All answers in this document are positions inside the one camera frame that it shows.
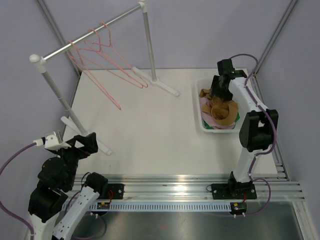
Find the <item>green tank top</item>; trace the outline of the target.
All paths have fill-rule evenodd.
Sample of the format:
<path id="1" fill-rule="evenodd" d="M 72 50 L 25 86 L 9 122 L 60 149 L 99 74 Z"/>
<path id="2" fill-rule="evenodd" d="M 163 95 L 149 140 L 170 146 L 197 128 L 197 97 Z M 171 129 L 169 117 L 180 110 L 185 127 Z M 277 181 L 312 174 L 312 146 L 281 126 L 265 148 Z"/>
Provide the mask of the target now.
<path id="1" fill-rule="evenodd" d="M 204 127 L 210 130 L 229 130 L 236 126 L 236 122 L 240 119 L 240 115 L 237 114 L 235 121 L 229 125 L 218 124 L 211 115 L 208 113 L 201 113 L 202 120 L 204 122 Z"/>

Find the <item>pink hanger of green top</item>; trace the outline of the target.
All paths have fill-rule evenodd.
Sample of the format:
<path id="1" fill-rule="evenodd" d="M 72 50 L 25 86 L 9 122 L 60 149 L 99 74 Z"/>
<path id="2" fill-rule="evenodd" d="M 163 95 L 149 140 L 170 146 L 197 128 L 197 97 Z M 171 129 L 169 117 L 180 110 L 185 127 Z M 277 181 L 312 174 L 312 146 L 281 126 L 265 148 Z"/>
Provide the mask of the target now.
<path id="1" fill-rule="evenodd" d="M 96 76 L 89 70 L 88 66 L 83 62 L 83 56 L 80 54 L 80 49 L 72 43 L 70 40 L 68 41 L 71 44 L 71 47 L 75 50 L 73 51 L 78 56 L 79 60 L 71 53 L 68 53 L 67 56 L 84 74 L 97 86 L 97 88 L 116 106 L 118 110 L 122 110 L 121 105 L 109 94 L 104 85 L 96 78 Z"/>

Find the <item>pink hanger of brown top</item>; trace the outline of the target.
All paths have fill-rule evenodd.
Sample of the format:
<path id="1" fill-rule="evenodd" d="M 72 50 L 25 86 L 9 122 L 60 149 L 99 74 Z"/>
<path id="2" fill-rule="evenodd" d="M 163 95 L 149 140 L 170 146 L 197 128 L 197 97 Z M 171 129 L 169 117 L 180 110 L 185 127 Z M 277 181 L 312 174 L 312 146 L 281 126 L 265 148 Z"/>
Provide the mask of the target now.
<path id="1" fill-rule="evenodd" d="M 138 76 L 138 74 L 133 70 L 133 67 L 127 62 L 127 60 L 117 51 L 114 47 L 111 37 L 111 30 L 106 23 L 100 22 L 100 24 L 107 29 L 108 32 L 108 42 L 102 43 L 101 36 L 98 34 L 98 42 L 92 42 L 92 44 L 98 45 L 99 54 L 107 60 L 110 64 L 115 66 L 118 70 L 120 70 L 124 75 L 126 75 L 126 81 L 140 89 L 145 89 L 149 85 L 148 83 L 142 79 L 142 77 Z M 111 50 L 127 67 L 124 69 L 121 65 L 119 65 L 115 60 L 113 60 L 105 51 L 105 49 Z"/>

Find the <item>pink hanger of mauve top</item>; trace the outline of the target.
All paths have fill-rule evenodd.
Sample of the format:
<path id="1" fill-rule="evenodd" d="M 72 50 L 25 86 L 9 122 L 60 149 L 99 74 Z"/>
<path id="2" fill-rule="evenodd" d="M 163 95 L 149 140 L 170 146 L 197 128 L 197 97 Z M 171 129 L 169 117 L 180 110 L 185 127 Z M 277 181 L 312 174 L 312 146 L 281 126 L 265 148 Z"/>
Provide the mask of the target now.
<path id="1" fill-rule="evenodd" d="M 94 32 L 96 35 L 97 35 L 97 40 L 85 40 L 84 41 L 84 44 L 87 46 L 87 48 L 82 48 L 81 50 L 84 50 L 84 51 L 89 51 L 89 52 L 94 52 L 94 53 L 96 53 L 98 56 L 100 56 L 102 59 L 104 59 L 100 54 L 99 54 L 99 46 L 98 45 L 96 45 L 96 44 L 92 44 L 92 42 L 98 42 L 98 31 L 97 30 L 94 30 L 93 28 L 90 28 L 88 31 L 92 31 L 92 32 Z M 122 80 L 127 80 L 128 78 L 126 77 L 126 78 L 124 78 L 124 77 L 122 77 L 122 76 L 120 76 L 120 75 L 118 75 L 118 74 L 116 74 L 116 76 L 118 77 L 118 78 L 121 78 Z"/>

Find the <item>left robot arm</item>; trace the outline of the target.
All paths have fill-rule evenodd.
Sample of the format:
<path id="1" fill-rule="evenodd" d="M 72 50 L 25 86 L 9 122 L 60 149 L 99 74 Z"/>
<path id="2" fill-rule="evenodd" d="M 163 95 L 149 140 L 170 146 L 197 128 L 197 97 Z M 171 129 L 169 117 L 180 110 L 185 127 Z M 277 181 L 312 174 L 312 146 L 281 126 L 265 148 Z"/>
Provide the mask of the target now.
<path id="1" fill-rule="evenodd" d="M 28 212 L 31 219 L 32 240 L 69 240 L 77 225 L 97 199 L 108 194 L 108 179 L 97 172 L 90 173 L 80 190 L 78 198 L 58 221 L 67 193 L 74 187 L 79 161 L 98 152 L 96 133 L 75 135 L 62 141 L 56 132 L 34 140 L 36 146 L 53 153 L 38 173 L 38 184 L 31 193 Z"/>

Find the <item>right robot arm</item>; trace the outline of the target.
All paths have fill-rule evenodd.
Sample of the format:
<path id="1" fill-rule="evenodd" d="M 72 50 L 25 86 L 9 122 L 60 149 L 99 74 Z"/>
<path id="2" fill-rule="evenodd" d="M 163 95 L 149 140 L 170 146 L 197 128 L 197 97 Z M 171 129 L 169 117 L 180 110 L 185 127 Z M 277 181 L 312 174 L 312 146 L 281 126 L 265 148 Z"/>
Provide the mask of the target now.
<path id="1" fill-rule="evenodd" d="M 244 113 L 239 131 L 241 154 L 227 183 L 211 185 L 214 200 L 255 200 L 256 189 L 252 174 L 257 160 L 275 147 L 279 114 L 268 109 L 248 87 L 248 77 L 243 70 L 219 70 L 213 78 L 210 92 L 217 97 L 235 97 Z"/>

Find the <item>white plastic basket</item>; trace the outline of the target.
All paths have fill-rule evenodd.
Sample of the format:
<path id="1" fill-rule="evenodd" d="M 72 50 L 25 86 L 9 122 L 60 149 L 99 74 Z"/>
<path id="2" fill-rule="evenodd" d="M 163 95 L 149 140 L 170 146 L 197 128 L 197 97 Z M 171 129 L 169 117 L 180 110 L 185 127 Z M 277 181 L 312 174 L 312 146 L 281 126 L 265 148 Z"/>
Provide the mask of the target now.
<path id="1" fill-rule="evenodd" d="M 194 114 L 196 117 L 196 126 L 206 134 L 235 134 L 239 133 L 246 114 L 250 111 L 249 105 L 252 104 L 255 109 L 255 103 L 245 87 L 245 77 L 238 77 L 229 84 L 229 90 L 233 94 L 233 100 L 238 104 L 239 120 L 235 123 L 233 129 L 206 129 L 205 122 L 201 116 L 200 92 L 202 89 L 209 89 L 212 85 L 212 78 L 200 78 L 195 81 L 193 92 Z"/>

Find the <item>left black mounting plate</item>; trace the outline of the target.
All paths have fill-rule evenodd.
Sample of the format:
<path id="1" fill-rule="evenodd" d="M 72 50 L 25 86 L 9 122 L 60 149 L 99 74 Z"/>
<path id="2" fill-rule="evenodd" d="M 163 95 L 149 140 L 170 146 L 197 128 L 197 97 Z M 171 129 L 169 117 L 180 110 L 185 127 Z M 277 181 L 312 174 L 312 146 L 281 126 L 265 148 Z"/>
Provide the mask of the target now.
<path id="1" fill-rule="evenodd" d="M 125 185 L 122 183 L 109 183 L 107 188 L 99 196 L 101 200 L 122 200 L 124 197 Z"/>

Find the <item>black mounting plate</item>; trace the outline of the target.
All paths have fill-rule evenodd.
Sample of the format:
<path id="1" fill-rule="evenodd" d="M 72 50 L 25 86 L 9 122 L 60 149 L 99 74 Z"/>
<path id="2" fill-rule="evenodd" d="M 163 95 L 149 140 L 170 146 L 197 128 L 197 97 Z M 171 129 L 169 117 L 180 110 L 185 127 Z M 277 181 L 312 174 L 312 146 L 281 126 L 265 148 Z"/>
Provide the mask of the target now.
<path id="1" fill-rule="evenodd" d="M 255 185 L 250 182 L 236 183 L 213 183 L 210 185 L 214 200 L 256 200 Z"/>
<path id="2" fill-rule="evenodd" d="M 101 200 L 122 200 L 124 197 L 125 185 L 122 183 L 109 183 L 107 188 L 99 196 Z"/>

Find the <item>clothes rack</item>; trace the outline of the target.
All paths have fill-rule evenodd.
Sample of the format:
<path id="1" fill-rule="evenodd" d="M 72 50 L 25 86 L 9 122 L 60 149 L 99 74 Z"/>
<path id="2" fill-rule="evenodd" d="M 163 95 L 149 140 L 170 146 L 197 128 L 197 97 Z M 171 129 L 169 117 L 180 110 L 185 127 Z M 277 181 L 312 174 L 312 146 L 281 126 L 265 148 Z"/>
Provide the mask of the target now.
<path id="1" fill-rule="evenodd" d="M 143 23 L 146 35 L 146 42 L 147 42 L 147 49 L 148 49 L 148 57 L 150 62 L 150 70 L 151 75 L 146 74 L 142 70 L 138 69 L 137 67 L 132 67 L 131 70 L 135 75 L 140 77 L 143 80 L 149 81 L 149 83 L 154 86 L 162 89 L 163 91 L 169 93 L 174 97 L 178 97 L 180 95 L 179 91 L 175 90 L 174 88 L 166 85 L 165 83 L 161 82 L 156 75 L 156 67 L 154 61 L 154 53 L 152 47 L 152 39 L 151 39 L 151 32 L 149 26 L 149 18 L 148 18 L 148 8 L 147 2 L 145 0 L 139 1 L 136 5 L 132 6 L 128 10 L 124 11 L 123 13 L 119 14 L 118 16 L 111 19 L 109 22 L 105 23 L 102 22 L 96 28 L 90 29 L 87 33 L 81 35 L 80 37 L 70 41 L 69 43 L 63 45 L 62 47 L 58 48 L 57 50 L 45 55 L 39 56 L 37 54 L 32 54 L 29 57 L 29 61 L 37 68 L 38 72 L 42 75 L 45 79 L 47 84 L 50 86 L 53 93 L 56 95 L 57 99 L 60 101 L 66 112 L 68 113 L 68 117 L 61 117 L 61 121 L 73 131 L 79 133 L 81 136 L 88 136 L 91 133 L 87 131 L 83 125 L 81 124 L 80 120 L 72 110 L 71 106 L 66 102 L 65 98 L 62 96 L 61 91 L 58 89 L 56 83 L 49 75 L 46 64 L 48 60 L 51 60 L 57 57 L 60 54 L 68 52 L 71 48 L 76 47 L 78 44 L 85 42 L 87 39 L 94 35 L 98 35 L 104 29 L 109 29 L 109 26 L 126 18 L 127 16 L 135 13 L 136 11 L 141 10 L 143 16 Z"/>

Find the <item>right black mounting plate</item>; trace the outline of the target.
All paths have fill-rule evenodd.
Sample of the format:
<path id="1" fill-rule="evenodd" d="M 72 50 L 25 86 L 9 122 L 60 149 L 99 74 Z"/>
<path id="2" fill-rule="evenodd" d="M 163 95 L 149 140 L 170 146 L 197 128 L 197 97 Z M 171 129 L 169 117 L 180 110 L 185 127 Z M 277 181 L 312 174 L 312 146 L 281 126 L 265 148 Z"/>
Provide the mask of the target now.
<path id="1" fill-rule="evenodd" d="M 255 185 L 250 182 L 236 183 L 213 183 L 210 185 L 214 200 L 256 200 Z"/>

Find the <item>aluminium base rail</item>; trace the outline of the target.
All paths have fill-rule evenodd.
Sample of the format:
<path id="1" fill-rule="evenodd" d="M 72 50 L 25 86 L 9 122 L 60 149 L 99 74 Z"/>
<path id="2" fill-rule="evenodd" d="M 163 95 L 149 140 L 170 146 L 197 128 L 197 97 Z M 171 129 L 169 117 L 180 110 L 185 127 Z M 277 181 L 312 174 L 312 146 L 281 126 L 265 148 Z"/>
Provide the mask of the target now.
<path id="1" fill-rule="evenodd" d="M 211 184 L 225 183 L 226 174 L 198 175 L 119 175 L 106 174 L 110 183 L 124 185 L 123 199 L 128 201 L 210 201 Z M 271 200 L 303 202 L 305 195 L 297 181 L 283 174 L 265 176 L 271 188 Z"/>

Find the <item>left frame post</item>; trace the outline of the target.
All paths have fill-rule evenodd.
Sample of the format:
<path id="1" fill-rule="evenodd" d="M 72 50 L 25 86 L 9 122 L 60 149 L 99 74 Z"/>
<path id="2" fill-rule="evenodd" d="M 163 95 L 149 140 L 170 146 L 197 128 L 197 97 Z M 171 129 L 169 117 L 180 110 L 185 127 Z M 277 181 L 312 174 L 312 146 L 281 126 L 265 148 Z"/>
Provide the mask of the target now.
<path id="1" fill-rule="evenodd" d="M 44 17 L 47 25 L 49 26 L 49 29 L 51 30 L 53 36 L 55 37 L 58 45 L 60 47 L 62 47 L 65 43 L 66 40 L 54 18 L 54 16 L 52 15 L 47 3 L 45 0 L 34 0 L 35 4 L 37 5 L 40 13 L 42 14 L 42 16 Z M 68 54 L 64 53 L 65 57 L 67 58 L 68 62 L 71 64 L 72 69 L 74 71 L 74 73 L 77 76 L 77 79 L 80 78 L 81 76 L 81 71 L 79 70 L 79 68 L 69 59 Z"/>

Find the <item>frame post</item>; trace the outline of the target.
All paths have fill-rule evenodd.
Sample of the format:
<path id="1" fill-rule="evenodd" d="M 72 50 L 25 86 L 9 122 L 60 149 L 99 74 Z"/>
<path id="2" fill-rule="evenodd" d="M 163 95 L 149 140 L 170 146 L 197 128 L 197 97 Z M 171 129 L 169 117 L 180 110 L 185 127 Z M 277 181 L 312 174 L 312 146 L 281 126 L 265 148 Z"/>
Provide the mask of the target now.
<path id="1" fill-rule="evenodd" d="M 53 36 L 55 37 L 58 45 L 60 47 L 62 47 L 65 43 L 66 40 L 54 18 L 54 16 L 52 15 L 47 3 L 45 0 L 34 0 L 35 4 L 37 5 L 40 13 L 42 14 L 42 16 L 44 17 L 47 25 L 49 26 L 49 29 L 51 30 Z M 69 59 L 68 54 L 64 53 L 65 57 L 67 58 L 68 62 L 71 64 L 72 69 L 74 71 L 74 73 L 77 76 L 77 79 L 80 78 L 81 76 L 81 71 L 79 70 L 79 68 Z"/>
<path id="2" fill-rule="evenodd" d="M 255 68 L 254 71 L 254 76 L 256 77 L 261 70 L 264 62 L 266 61 L 268 55 L 272 51 L 273 47 L 275 46 L 278 38 L 280 37 L 282 31 L 284 30 L 286 23 L 290 19 L 291 15 L 293 14 L 296 6 L 298 5 L 300 1 L 299 0 L 290 0 L 287 7 L 285 8 L 283 14 L 281 15 L 280 20 L 278 21 L 274 31 L 271 34 L 270 39 L 267 42 L 267 45 L 265 46 L 259 60 L 258 60 L 258 65 Z"/>

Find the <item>right frame post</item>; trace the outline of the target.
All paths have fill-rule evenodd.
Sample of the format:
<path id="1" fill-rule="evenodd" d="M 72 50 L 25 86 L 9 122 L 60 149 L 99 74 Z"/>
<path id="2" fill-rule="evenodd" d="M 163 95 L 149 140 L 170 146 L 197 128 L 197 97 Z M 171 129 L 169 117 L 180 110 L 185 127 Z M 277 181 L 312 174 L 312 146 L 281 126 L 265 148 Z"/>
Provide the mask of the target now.
<path id="1" fill-rule="evenodd" d="M 296 6 L 298 5 L 300 1 L 299 0 L 290 0 L 287 7 L 285 8 L 283 14 L 281 15 L 280 20 L 278 21 L 274 31 L 271 34 L 270 39 L 267 42 L 267 45 L 265 46 L 259 60 L 258 60 L 258 65 L 255 68 L 254 71 L 254 76 L 256 77 L 261 70 L 264 62 L 266 61 L 268 55 L 272 51 L 273 47 L 275 46 L 278 38 L 280 37 L 282 31 L 284 30 L 286 23 L 290 19 L 291 15 L 293 14 Z"/>

